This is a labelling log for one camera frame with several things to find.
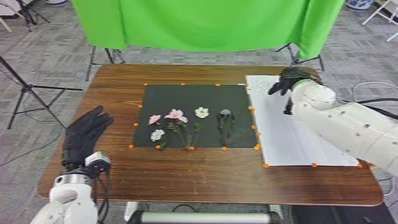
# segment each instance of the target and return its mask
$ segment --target white paper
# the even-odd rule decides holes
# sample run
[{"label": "white paper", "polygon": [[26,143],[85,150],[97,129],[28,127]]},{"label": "white paper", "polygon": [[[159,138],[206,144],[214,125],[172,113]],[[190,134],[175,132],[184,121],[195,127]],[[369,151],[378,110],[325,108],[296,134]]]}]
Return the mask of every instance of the white paper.
[{"label": "white paper", "polygon": [[268,95],[278,77],[246,76],[246,93],[255,109],[254,120],[262,148],[262,159],[270,166],[310,165],[357,166],[357,159],[335,148],[312,129],[291,115],[282,113],[289,93]]}]

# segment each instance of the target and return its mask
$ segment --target black cable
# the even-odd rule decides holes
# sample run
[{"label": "black cable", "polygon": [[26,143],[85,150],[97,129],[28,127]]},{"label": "black cable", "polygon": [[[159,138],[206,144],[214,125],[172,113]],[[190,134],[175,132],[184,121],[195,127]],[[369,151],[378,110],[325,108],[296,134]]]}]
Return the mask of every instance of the black cable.
[{"label": "black cable", "polygon": [[101,217],[101,220],[97,222],[99,222],[99,224],[103,224],[106,216],[108,216],[108,207],[110,207],[108,206],[110,172],[106,172],[106,185],[103,184],[103,180],[101,180],[99,177],[97,177],[97,181],[99,181],[99,184],[101,184],[101,187],[103,187],[103,203],[101,203],[101,207],[99,207],[99,210],[97,210],[97,217],[101,217],[101,214],[103,214],[103,217]]},{"label": "black cable", "polygon": [[181,204],[181,205],[177,205],[177,206],[174,207],[174,209],[172,209],[172,212],[175,212],[177,208],[182,207],[182,206],[188,207],[188,208],[191,209],[193,212],[197,212],[195,208],[193,208],[188,204]]},{"label": "black cable", "polygon": [[99,207],[99,210],[97,210],[97,217],[99,217],[101,212],[103,212],[103,207],[104,207],[104,197],[106,197],[106,192],[104,192],[106,187],[104,187],[103,180],[101,180],[99,177],[97,177],[97,182],[99,182],[101,187],[103,187],[103,203],[101,203],[101,207]]},{"label": "black cable", "polygon": [[97,189],[95,189],[95,179],[92,180],[92,198],[94,198],[94,204],[97,203],[95,201],[95,194],[97,194]]},{"label": "black cable", "polygon": [[385,178],[385,179],[376,180],[376,182],[380,183],[380,182],[383,182],[383,181],[387,181],[390,179],[392,179],[392,176],[389,178]]},{"label": "black cable", "polygon": [[383,101],[398,101],[398,98],[376,98],[371,100],[362,100],[357,103],[374,103],[374,102],[383,102]]},{"label": "black cable", "polygon": [[106,197],[104,197],[104,203],[106,203],[106,207],[104,207],[104,214],[103,214],[103,219],[101,219],[101,223],[104,222],[106,216],[108,216],[108,191],[110,191],[110,171],[106,171]]},{"label": "black cable", "polygon": [[378,107],[371,107],[365,106],[371,110],[374,110],[381,115],[385,115],[387,117],[390,117],[392,119],[398,120],[398,115],[392,114],[389,111],[385,111],[383,109],[380,109]]},{"label": "black cable", "polygon": [[39,151],[40,149],[44,149],[51,143],[58,140],[58,137],[60,137],[60,133],[56,135],[56,137],[53,138],[53,140],[37,148],[37,149],[31,149],[30,151],[26,151],[19,156],[15,156],[7,162],[3,162],[0,164],[0,167],[5,166],[15,159],[19,159],[23,156],[26,156],[31,152]]}]

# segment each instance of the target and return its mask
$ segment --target cable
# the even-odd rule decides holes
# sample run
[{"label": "cable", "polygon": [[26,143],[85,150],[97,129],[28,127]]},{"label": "cable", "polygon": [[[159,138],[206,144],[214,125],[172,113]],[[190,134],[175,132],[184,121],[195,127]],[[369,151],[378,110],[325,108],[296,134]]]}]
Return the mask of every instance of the cable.
[{"label": "cable", "polygon": [[104,197],[104,202],[106,202],[106,207],[104,207],[104,214],[103,214],[103,219],[101,219],[101,223],[106,219],[106,216],[108,216],[108,188],[110,188],[110,171],[106,171],[106,188],[104,188],[104,191],[106,191],[106,197]]},{"label": "cable", "polygon": [[383,181],[387,181],[390,179],[392,179],[392,176],[389,178],[385,178],[385,179],[376,180],[376,182],[380,183],[380,182],[383,182]]},{"label": "cable", "polygon": [[181,205],[177,205],[177,206],[174,207],[174,209],[172,209],[172,212],[175,212],[177,208],[182,207],[182,206],[188,207],[188,208],[191,209],[193,212],[197,212],[195,208],[193,208],[188,204],[181,204]]},{"label": "cable", "polygon": [[3,162],[0,164],[0,167],[3,167],[10,162],[14,162],[14,160],[17,160],[23,156],[26,156],[31,152],[39,151],[40,149],[44,149],[51,143],[58,140],[58,137],[60,137],[60,134],[62,132],[58,133],[56,137],[53,138],[53,140],[37,148],[37,149],[31,149],[30,151],[26,151],[21,155],[17,155],[7,162]]},{"label": "cable", "polygon": [[380,109],[378,107],[365,106],[371,110],[374,110],[383,116],[390,117],[392,119],[398,120],[398,115],[392,114],[389,111]]},{"label": "cable", "polygon": [[398,86],[394,86],[392,84],[385,83],[385,82],[362,82],[358,83],[353,87],[351,87],[351,100],[353,102],[357,102],[357,88],[362,86],[362,85],[367,85],[367,84],[380,84],[380,85],[385,85],[389,87],[392,87],[394,89],[398,89]]},{"label": "cable", "polygon": [[383,194],[383,197],[389,196],[394,192],[394,178],[390,180],[390,191]]},{"label": "cable", "polygon": [[101,216],[101,213],[103,213],[103,217],[101,217],[101,220],[97,222],[99,222],[99,224],[103,224],[106,216],[108,216],[108,207],[110,207],[108,206],[108,191],[110,191],[110,172],[108,171],[106,171],[106,185],[103,184],[103,180],[101,180],[99,177],[97,177],[97,181],[99,181],[99,184],[101,184],[101,187],[103,187],[103,203],[101,203],[101,207],[99,207],[99,210],[97,210],[97,217]]},{"label": "cable", "polygon": [[374,102],[381,102],[381,101],[398,101],[398,98],[378,98],[373,100],[358,101],[357,103],[374,103]]}]

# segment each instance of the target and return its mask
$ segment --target green backdrop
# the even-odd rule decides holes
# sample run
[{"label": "green backdrop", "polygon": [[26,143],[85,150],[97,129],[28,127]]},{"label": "green backdrop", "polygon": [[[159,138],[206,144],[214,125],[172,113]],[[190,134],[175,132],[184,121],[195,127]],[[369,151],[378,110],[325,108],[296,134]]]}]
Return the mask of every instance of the green backdrop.
[{"label": "green backdrop", "polygon": [[342,0],[72,0],[88,43],[227,52],[294,43],[316,57]]}]

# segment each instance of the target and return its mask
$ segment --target chair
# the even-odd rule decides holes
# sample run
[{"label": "chair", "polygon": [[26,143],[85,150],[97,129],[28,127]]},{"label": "chair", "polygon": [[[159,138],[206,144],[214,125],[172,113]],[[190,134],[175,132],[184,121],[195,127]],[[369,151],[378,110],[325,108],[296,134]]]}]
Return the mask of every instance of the chair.
[{"label": "chair", "polygon": [[[387,17],[387,16],[380,13],[380,11],[381,11],[381,9],[385,8],[385,6],[387,6],[387,4],[389,4],[390,2],[396,4],[396,8],[394,8],[394,12],[392,12],[390,17]],[[376,11],[373,12],[373,14],[369,15],[369,18],[364,20],[362,25],[369,22],[369,20],[371,20],[371,18],[374,17],[376,14],[389,20],[390,23],[394,23],[394,24],[398,25],[398,23],[394,22],[396,12],[398,12],[398,0],[387,0],[387,1],[383,2],[383,4],[381,4],[380,8],[376,9]]]},{"label": "chair", "polygon": [[[19,14],[19,12],[14,10],[14,8],[3,2],[0,2],[0,5],[10,9],[10,11],[14,12],[14,14],[17,15],[19,18],[24,18],[23,15]],[[3,25],[5,30],[10,33],[12,32],[12,29],[8,28],[8,25],[7,25],[7,23],[5,23],[5,21],[3,21],[1,18],[0,18],[0,23]]]}]

